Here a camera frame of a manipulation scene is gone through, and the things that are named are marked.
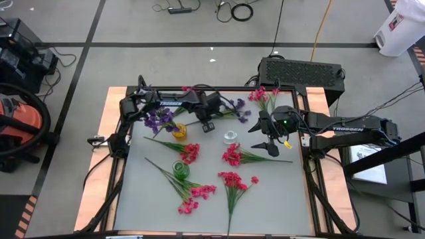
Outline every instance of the black hose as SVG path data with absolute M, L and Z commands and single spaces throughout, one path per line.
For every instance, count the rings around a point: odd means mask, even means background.
M 3 93 L 5 91 L 4 90 L 5 88 L 8 88 L 8 90 L 13 90 L 13 93 L 20 95 L 23 100 L 25 99 L 25 101 L 28 103 L 28 105 L 34 107 L 41 115 L 42 125 L 41 125 L 39 133 L 34 135 L 33 138 L 31 138 L 30 140 L 28 140 L 24 144 L 14 148 L 14 149 L 6 150 L 6 151 L 0 151 L 0 158 L 4 158 L 4 157 L 15 155 L 17 153 L 21 153 L 22 151 L 25 151 L 25 150 L 35 146 L 48 133 L 48 131 L 50 129 L 50 124 L 51 124 L 50 114 L 47 110 L 46 105 L 36 95 L 30 93 L 26 89 L 18 87 L 18 86 L 14 86 L 12 84 L 7 84 L 7 83 L 0 83 L 0 92 Z

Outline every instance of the concrete floor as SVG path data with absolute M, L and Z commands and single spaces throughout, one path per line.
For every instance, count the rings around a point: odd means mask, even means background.
M 261 57 L 270 53 L 270 47 L 209 47 L 208 44 L 204 47 L 89 47 L 91 42 L 239 42 L 240 46 L 244 42 L 272 42 L 280 8 L 278 0 L 261 0 L 252 4 L 254 16 L 249 21 L 224 24 L 216 20 L 213 1 L 201 0 L 198 11 L 184 15 L 170 15 L 167 11 L 156 13 L 151 9 L 156 3 L 166 5 L 163 0 L 27 0 L 14 1 L 11 8 L 0 12 L 5 18 L 20 17 L 45 42 L 73 46 L 58 50 L 78 57 L 78 64 L 60 68 L 62 82 L 47 99 L 54 128 L 68 89 L 75 86 L 72 82 L 77 82 L 63 122 L 62 139 L 38 195 L 27 237 L 72 233 L 82 182 L 92 154 L 86 139 L 98 131 L 110 86 L 135 85 L 139 74 L 148 84 L 158 86 L 196 83 L 241 86 L 256 74 Z M 197 1 L 185 0 L 183 4 L 195 6 Z M 99 6 L 102 10 L 100 20 L 93 25 L 94 35 L 88 37 Z M 277 41 L 313 42 L 326 6 L 327 0 L 286 0 Z M 229 13 L 223 10 L 220 15 L 226 18 Z M 319 42 L 370 43 L 388 15 L 384 0 L 336 0 Z M 309 60 L 312 49 L 285 47 L 275 50 L 288 59 Z M 315 61 L 341 64 L 346 70 L 346 91 L 339 102 L 339 116 L 364 114 L 418 80 L 407 53 L 387 58 L 375 48 L 319 48 Z M 425 116 L 424 100 L 423 92 L 418 92 L 378 112 L 377 116 L 395 121 L 401 136 L 406 139 L 425 131 L 425 125 L 420 123 Z M 45 149 L 38 153 L 43 155 Z M 425 177 L 421 166 L 412 166 L 415 179 Z M 5 183 L 0 185 L 0 194 L 30 195 L 40 167 L 41 163 L 23 165 L 14 174 L 1 174 L 0 181 Z M 359 211 L 361 233 L 423 238 L 421 234 L 402 231 L 401 226 L 407 223 L 385 207 L 382 199 L 361 198 L 355 193 L 352 197 Z M 417 194 L 417 198 L 419 205 L 425 203 L 422 193 Z M 407 204 L 391 203 L 408 215 Z M 423 209 L 420 218 L 425 222 Z

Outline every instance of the artificial flower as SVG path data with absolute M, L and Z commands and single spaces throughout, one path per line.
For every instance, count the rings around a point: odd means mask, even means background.
M 228 162 L 229 165 L 235 167 L 244 163 L 257 163 L 263 161 L 292 163 L 291 161 L 267 159 L 265 157 L 257 156 L 241 148 L 240 143 L 232 143 L 226 152 L 223 153 L 222 159 Z
M 228 205 L 228 226 L 227 236 L 230 232 L 230 223 L 232 221 L 233 210 L 236 207 L 236 203 L 240 197 L 254 184 L 252 183 L 249 187 L 242 183 L 242 179 L 237 173 L 233 172 L 221 172 L 218 176 L 223 179 L 224 186 L 227 194 L 227 205 Z
M 261 110 L 267 111 L 269 97 L 266 94 L 266 89 L 264 86 L 261 86 L 259 90 L 251 92 L 248 96 L 248 99 L 252 102 L 256 102 Z
M 193 198 L 203 197 L 205 200 L 208 199 L 209 193 L 215 193 L 216 187 L 214 185 L 200 185 L 197 183 L 192 183 L 188 180 L 179 180 L 176 179 L 175 176 L 162 169 L 160 166 L 156 165 L 154 162 L 150 161 L 148 158 L 145 158 L 148 162 L 150 162 L 153 166 L 155 166 L 161 173 L 167 178 L 176 192 L 182 199 L 181 205 L 177 208 L 177 211 L 180 214 L 191 214 L 193 209 L 198 208 L 199 203 L 195 202 Z
M 186 163 L 187 165 L 190 165 L 193 163 L 198 155 L 199 155 L 199 144 L 198 143 L 190 143 L 188 145 L 182 144 L 182 143 L 171 143 L 171 142 L 163 142 L 156 139 L 151 139 L 148 137 L 144 137 L 145 139 L 152 140 L 154 142 L 160 143 L 164 146 L 167 146 L 168 148 L 178 152 L 180 154 L 181 160 Z

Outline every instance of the wooden board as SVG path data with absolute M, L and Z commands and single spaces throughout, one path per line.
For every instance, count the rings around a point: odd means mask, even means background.
M 126 95 L 126 87 L 110 87 L 106 102 L 104 106 L 104 112 L 99 126 L 99 135 L 109 136 L 115 132 L 116 124 L 119 120 L 119 102 Z M 307 98 L 309 101 L 310 110 L 314 112 L 321 112 L 329 115 L 329 108 L 327 107 L 325 92 L 323 88 L 308 88 Z M 324 133 L 325 137 L 332 137 L 333 132 L 328 131 Z M 96 149 L 93 153 L 90 168 L 93 167 L 99 160 L 109 153 L 107 147 Z M 339 159 L 339 154 L 336 149 L 329 152 L 330 155 Z M 347 185 L 345 183 L 345 176 L 341 166 L 332 162 L 330 159 L 324 159 L 321 161 L 323 169 L 325 187 L 327 191 L 328 200 L 338 213 L 338 215 L 345 221 L 348 227 L 355 227 L 355 219 L 353 215 L 353 209 L 351 207 L 350 198 L 348 194 Z M 110 171 L 112 168 L 112 159 L 107 159 L 101 164 L 87 180 L 86 187 L 84 189 L 82 200 L 80 204 L 80 210 L 78 211 L 78 217 L 74 229 L 80 230 L 85 227 L 97 213 L 98 209 L 105 200 L 106 189 L 110 177 Z M 107 224 L 106 230 L 112 230 L 114 225 L 114 215 L 116 210 L 116 201 L 110 208 L 110 218 Z M 325 229 L 325 219 L 323 215 L 323 209 L 318 203 L 319 219 L 322 231 Z M 137 232 L 138 234 L 162 234 L 162 232 Z

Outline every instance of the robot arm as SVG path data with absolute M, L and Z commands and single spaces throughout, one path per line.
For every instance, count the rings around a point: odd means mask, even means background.
M 290 106 L 279 106 L 269 115 L 260 112 L 257 124 L 249 132 L 262 130 L 268 136 L 268 143 L 252 146 L 266 149 L 271 156 L 278 156 L 279 151 L 274 140 L 300 131 L 310 137 L 303 138 L 304 147 L 309 147 L 311 153 L 326 153 L 331 149 L 373 143 L 379 146 L 393 146 L 400 143 L 398 129 L 395 123 L 376 116 L 357 118 L 329 117 L 325 114 L 296 110 Z M 326 138 L 316 136 L 326 131 L 345 131 L 350 134 Z
M 108 140 L 112 157 L 126 158 L 129 146 L 126 135 L 133 122 L 146 116 L 151 110 L 159 107 L 183 107 L 189 113 L 195 113 L 203 125 L 203 130 L 208 133 L 215 129 L 210 122 L 213 114 L 220 114 L 222 104 L 220 94 L 214 92 L 206 95 L 203 90 L 190 90 L 182 94 L 161 93 L 156 90 L 140 90 L 120 101 L 120 125 L 116 133 L 111 134 Z

